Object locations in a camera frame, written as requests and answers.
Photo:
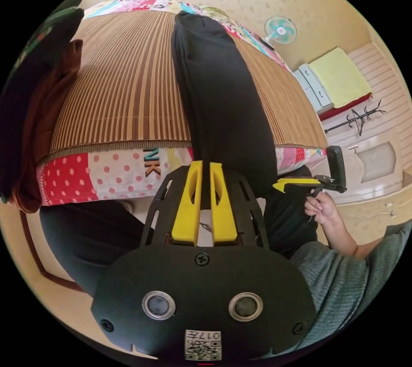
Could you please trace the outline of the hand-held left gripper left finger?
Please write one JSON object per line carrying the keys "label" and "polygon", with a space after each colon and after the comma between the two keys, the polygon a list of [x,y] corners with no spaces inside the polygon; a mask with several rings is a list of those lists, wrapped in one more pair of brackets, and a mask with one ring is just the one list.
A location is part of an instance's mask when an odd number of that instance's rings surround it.
{"label": "hand-held left gripper left finger", "polygon": [[200,206],[203,162],[193,161],[185,177],[181,200],[171,231],[174,243],[197,245],[200,226]]}

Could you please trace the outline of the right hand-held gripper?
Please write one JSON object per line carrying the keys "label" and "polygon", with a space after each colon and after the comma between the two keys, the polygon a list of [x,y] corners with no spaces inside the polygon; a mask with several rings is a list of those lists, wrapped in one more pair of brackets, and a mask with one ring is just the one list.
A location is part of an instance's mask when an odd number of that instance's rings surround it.
{"label": "right hand-held gripper", "polygon": [[316,198],[320,192],[334,191],[335,180],[325,175],[315,177],[286,177],[273,184],[273,188],[284,193],[309,194]]}

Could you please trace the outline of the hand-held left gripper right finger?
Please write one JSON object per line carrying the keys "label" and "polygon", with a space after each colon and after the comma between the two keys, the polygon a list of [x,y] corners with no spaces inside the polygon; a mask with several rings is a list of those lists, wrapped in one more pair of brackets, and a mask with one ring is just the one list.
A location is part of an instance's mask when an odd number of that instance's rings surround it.
{"label": "hand-held left gripper right finger", "polygon": [[234,244],[237,230],[222,165],[209,164],[213,245]]}

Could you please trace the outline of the person's right hand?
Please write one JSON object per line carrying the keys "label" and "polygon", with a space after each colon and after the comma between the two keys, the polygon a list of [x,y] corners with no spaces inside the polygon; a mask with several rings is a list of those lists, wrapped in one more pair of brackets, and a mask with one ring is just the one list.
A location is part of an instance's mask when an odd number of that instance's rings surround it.
{"label": "person's right hand", "polygon": [[306,197],[304,204],[305,214],[314,218],[321,225],[338,224],[342,221],[333,198],[326,192],[319,192],[314,196],[312,192]]}

